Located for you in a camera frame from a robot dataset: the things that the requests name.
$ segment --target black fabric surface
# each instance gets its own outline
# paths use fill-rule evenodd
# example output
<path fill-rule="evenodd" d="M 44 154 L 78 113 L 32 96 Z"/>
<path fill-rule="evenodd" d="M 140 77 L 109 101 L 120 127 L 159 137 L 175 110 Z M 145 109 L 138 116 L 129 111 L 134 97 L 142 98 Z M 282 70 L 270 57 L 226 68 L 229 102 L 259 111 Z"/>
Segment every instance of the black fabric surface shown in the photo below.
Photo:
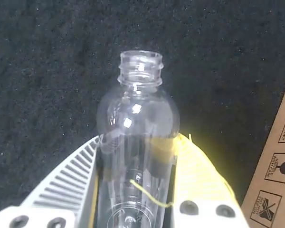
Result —
<path fill-rule="evenodd" d="M 241 203 L 285 91 L 285 0 L 0 0 L 0 209 L 95 134 L 119 54 L 164 87 Z"/>

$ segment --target plastic bottle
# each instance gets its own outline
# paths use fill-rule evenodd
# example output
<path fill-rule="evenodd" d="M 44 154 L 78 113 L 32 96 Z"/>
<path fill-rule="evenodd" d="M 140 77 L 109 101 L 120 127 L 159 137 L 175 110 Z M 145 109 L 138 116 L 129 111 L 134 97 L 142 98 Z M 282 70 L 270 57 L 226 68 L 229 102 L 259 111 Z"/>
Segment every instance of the plastic bottle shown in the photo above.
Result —
<path fill-rule="evenodd" d="M 97 227 L 161 228 L 165 208 L 130 180 L 166 202 L 179 114 L 160 86 L 161 54 L 125 51 L 119 68 L 119 85 L 97 110 L 102 161 Z"/>

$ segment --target yellow plastic part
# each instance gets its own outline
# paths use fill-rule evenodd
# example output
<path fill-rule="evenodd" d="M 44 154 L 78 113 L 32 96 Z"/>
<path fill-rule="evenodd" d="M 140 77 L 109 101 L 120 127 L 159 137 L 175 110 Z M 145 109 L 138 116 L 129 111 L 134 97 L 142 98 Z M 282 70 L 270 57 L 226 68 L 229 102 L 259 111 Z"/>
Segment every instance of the yellow plastic part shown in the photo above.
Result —
<path fill-rule="evenodd" d="M 217 172 L 205 153 L 192 142 L 191 134 L 189 134 L 189 139 L 182 134 L 178 134 L 173 139 L 173 146 L 171 147 L 174 155 L 177 156 L 173 192 L 174 202 L 181 196 L 182 199 L 186 198 L 190 201 L 196 199 L 230 200 L 238 204 L 228 182 Z M 159 202 L 134 180 L 130 180 L 130 183 L 158 206 L 167 208 L 173 205 L 172 202 L 168 204 Z"/>

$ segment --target bottle neck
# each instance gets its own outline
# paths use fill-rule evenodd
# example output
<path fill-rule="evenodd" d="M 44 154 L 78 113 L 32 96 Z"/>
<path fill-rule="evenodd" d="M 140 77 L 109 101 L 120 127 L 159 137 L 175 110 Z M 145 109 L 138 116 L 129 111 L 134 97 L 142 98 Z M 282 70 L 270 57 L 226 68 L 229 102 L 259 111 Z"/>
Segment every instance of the bottle neck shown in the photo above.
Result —
<path fill-rule="evenodd" d="M 162 55 L 150 51 L 121 53 L 118 81 L 121 85 L 136 88 L 156 87 L 162 84 Z"/>

